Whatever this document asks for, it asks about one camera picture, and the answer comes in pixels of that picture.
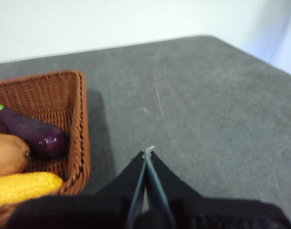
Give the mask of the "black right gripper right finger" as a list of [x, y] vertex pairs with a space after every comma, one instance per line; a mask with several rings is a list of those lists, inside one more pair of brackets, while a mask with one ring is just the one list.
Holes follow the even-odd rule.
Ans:
[[151, 162], [179, 229], [291, 229], [291, 221], [274, 204], [202, 196], [154, 152]]

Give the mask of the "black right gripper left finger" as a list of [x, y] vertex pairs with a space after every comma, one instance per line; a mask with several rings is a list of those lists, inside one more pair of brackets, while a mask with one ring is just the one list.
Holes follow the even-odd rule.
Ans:
[[44, 196], [20, 203], [7, 229], [124, 228], [143, 170], [143, 152], [93, 195]]

